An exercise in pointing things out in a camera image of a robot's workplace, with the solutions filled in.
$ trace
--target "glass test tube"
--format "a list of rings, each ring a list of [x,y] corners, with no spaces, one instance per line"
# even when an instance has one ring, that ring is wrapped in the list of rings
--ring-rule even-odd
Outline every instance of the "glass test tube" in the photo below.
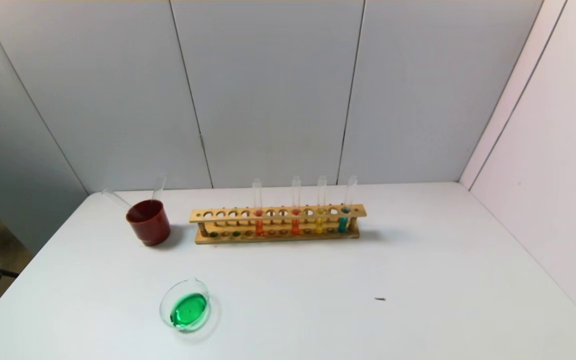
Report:
[[[252,182],[252,191],[254,194],[254,216],[261,217],[264,215],[263,206],[261,204],[261,179],[255,178]],[[260,219],[254,222],[254,232],[258,237],[264,235],[264,222]]]
[[[299,215],[301,210],[299,208],[300,201],[301,201],[301,194],[302,191],[302,180],[300,180],[299,176],[295,176],[292,178],[292,214]],[[299,235],[299,219],[292,220],[292,234]]]
[[[324,215],[326,206],[326,184],[327,180],[325,176],[319,176],[317,182],[317,214]],[[323,234],[324,232],[324,219],[315,219],[315,234]]]
[[[345,199],[343,200],[343,207],[341,212],[344,214],[350,213],[350,206],[353,204],[353,198],[355,196],[355,189],[357,188],[357,176],[350,176],[348,180],[348,186],[345,188]],[[339,233],[346,232],[346,225],[348,224],[348,218],[339,219],[339,228],[337,231]]]

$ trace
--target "test tube rack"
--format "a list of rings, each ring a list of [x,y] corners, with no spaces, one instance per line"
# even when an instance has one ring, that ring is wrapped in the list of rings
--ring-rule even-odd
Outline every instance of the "test tube rack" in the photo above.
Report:
[[[357,218],[366,216],[361,203],[350,205],[350,212],[342,212],[343,204],[300,206],[299,214],[292,213],[293,207],[263,207],[263,215],[255,216],[254,209],[233,207],[221,209],[195,209],[190,214],[190,223],[199,230],[194,238],[196,244],[238,244],[261,242],[290,242],[297,240],[358,239]],[[339,221],[348,218],[345,232],[339,232]],[[293,220],[299,220],[299,234],[291,232]],[[315,219],[323,219],[323,232],[316,233]],[[256,221],[263,221],[263,235],[255,232]]]

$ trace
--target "table surface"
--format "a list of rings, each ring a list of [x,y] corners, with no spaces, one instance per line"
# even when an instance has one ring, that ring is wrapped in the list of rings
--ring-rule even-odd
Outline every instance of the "table surface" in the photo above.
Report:
[[[263,190],[266,206],[290,196]],[[198,245],[191,210],[250,206],[251,189],[165,191],[172,233],[148,248],[92,194],[0,299],[0,359],[576,359],[576,306],[464,187],[364,185],[356,198],[360,239]],[[158,308],[190,277],[213,316],[183,335]]]

